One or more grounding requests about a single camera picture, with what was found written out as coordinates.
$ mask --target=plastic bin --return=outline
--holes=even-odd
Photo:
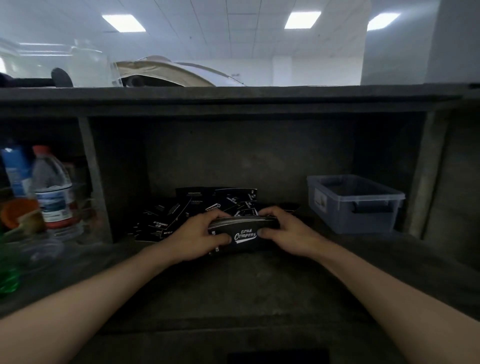
[[[308,176],[310,208],[337,234],[391,232],[405,194],[353,174]]]

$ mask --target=label on plastic box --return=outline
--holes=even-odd
[[[324,213],[327,212],[327,195],[315,188],[315,197],[313,198],[315,205]]]
[[[37,192],[36,198],[47,228],[58,229],[77,222],[72,213],[72,210],[76,209],[72,187],[56,191]]]

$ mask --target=white column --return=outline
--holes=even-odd
[[[292,58],[272,58],[272,86],[292,86]]]

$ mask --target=white sticker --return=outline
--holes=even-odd
[[[315,197],[314,197],[314,202],[315,205],[324,213],[327,212],[327,196],[321,192],[320,190],[317,190],[315,188]]]

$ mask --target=person's left hand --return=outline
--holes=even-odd
[[[152,246],[161,247],[169,255],[171,263],[176,264],[184,260],[194,260],[219,245],[231,242],[228,234],[210,235],[208,225],[216,218],[229,218],[230,215],[219,209],[191,217],[171,236]]]

